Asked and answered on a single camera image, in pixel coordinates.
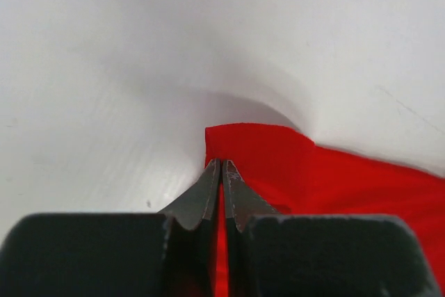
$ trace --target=white surface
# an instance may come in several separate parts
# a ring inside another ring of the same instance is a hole
[[[0,0],[0,236],[160,209],[226,122],[443,176],[444,22],[445,0]]]

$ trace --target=red cloth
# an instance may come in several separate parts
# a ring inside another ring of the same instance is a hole
[[[416,232],[445,291],[445,179],[319,147],[281,126],[207,128],[206,145],[206,164],[214,158],[233,160],[246,183],[286,214],[401,217]],[[219,207],[216,290],[226,297],[224,205]]]

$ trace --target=black plastic part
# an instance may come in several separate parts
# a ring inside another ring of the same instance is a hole
[[[160,296],[172,218],[40,214],[0,252],[0,296]]]
[[[395,217],[256,216],[242,245],[246,296],[441,296]]]

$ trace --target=white backdrop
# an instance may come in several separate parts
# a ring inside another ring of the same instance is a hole
[[[153,211],[204,128],[299,128],[445,175],[445,0],[0,0],[0,238]]]

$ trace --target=red fabric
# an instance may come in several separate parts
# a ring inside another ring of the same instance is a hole
[[[207,128],[206,145],[206,164],[214,158],[233,160],[246,183],[284,213],[401,217],[416,232],[445,291],[445,179],[319,147],[280,126]],[[220,205],[217,296],[226,297],[223,210]]]

